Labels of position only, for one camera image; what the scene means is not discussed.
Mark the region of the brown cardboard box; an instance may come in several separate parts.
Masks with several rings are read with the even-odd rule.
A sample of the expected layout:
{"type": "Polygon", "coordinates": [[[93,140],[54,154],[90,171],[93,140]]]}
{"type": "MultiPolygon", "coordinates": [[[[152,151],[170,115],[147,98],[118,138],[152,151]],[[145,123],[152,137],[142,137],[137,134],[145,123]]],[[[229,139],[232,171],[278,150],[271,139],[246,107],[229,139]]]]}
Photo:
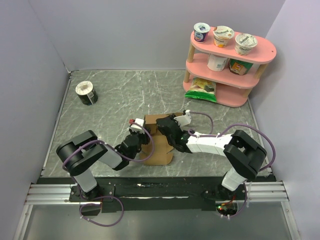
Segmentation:
{"type": "MultiPolygon", "coordinates": [[[[142,163],[147,166],[164,166],[168,165],[173,159],[173,153],[171,152],[174,148],[168,144],[167,138],[160,133],[156,126],[156,119],[164,118],[170,115],[167,114],[153,114],[145,115],[145,125],[144,127],[150,129],[150,135],[154,142],[154,152],[150,158],[143,161],[142,163]]],[[[139,158],[145,159],[152,152],[152,143],[141,146],[141,152],[139,153],[139,158]]]]}

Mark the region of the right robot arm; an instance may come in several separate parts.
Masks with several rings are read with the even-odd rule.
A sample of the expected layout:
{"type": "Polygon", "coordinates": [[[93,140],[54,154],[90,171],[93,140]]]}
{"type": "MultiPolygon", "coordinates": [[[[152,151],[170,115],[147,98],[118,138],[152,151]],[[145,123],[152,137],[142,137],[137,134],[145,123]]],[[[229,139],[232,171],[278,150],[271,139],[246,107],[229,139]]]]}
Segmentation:
{"type": "Polygon", "coordinates": [[[214,188],[212,196],[215,200],[230,200],[240,185],[247,180],[255,180],[267,157],[267,151],[241,129],[233,134],[222,135],[182,130],[182,124],[174,114],[158,118],[155,122],[168,144],[177,151],[189,154],[209,153],[228,159],[231,169],[214,188]]]}

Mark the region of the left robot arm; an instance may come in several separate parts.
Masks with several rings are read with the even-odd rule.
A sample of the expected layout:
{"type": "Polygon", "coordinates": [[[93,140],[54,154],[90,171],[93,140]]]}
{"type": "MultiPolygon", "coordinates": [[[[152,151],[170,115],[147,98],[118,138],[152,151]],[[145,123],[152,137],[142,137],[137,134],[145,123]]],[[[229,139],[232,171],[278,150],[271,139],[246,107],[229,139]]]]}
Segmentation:
{"type": "Polygon", "coordinates": [[[137,162],[137,154],[147,144],[151,144],[151,151],[154,152],[154,140],[145,128],[141,132],[130,129],[129,135],[115,147],[98,139],[92,130],[87,130],[59,145],[56,154],[62,161],[62,169],[77,184],[79,196],[94,201],[101,191],[90,167],[99,161],[114,171],[120,171],[130,162],[137,162]]]}

